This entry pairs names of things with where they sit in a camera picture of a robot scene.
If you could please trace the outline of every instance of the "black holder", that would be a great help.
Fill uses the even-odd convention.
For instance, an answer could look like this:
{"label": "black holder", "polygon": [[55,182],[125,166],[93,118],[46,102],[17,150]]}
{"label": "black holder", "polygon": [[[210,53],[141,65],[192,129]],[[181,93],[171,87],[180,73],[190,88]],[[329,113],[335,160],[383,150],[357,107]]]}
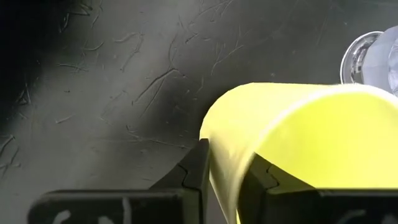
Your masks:
{"label": "black holder", "polygon": [[202,139],[149,190],[58,190],[31,207],[28,224],[204,224],[209,143]]}

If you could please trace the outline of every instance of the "black textured surface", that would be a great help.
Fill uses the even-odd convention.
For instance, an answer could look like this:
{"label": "black textured surface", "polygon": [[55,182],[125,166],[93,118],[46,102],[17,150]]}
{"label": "black textured surface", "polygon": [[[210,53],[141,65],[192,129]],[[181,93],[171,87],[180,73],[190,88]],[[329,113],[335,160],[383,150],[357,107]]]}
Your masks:
{"label": "black textured surface", "polygon": [[347,46],[398,19],[395,0],[85,4],[89,16],[75,1],[0,3],[2,223],[50,190],[151,186],[226,90],[338,83]]}

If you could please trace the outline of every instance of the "yellow cup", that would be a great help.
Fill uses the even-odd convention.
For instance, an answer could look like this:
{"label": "yellow cup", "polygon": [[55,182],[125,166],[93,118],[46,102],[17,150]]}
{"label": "yellow cup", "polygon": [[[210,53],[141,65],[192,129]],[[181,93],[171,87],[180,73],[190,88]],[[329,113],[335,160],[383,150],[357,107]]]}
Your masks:
{"label": "yellow cup", "polygon": [[200,138],[229,224],[255,153],[315,188],[398,187],[398,98],[371,86],[242,85],[210,108]]}

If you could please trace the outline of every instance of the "yellow paper cup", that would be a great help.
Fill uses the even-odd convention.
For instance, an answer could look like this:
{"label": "yellow paper cup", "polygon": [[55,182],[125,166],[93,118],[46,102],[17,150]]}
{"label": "yellow paper cup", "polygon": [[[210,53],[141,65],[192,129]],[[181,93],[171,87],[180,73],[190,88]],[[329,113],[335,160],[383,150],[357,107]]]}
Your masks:
{"label": "yellow paper cup", "polygon": [[229,224],[255,153],[315,188],[398,187],[398,99],[366,85],[251,83],[210,108],[210,180]]}

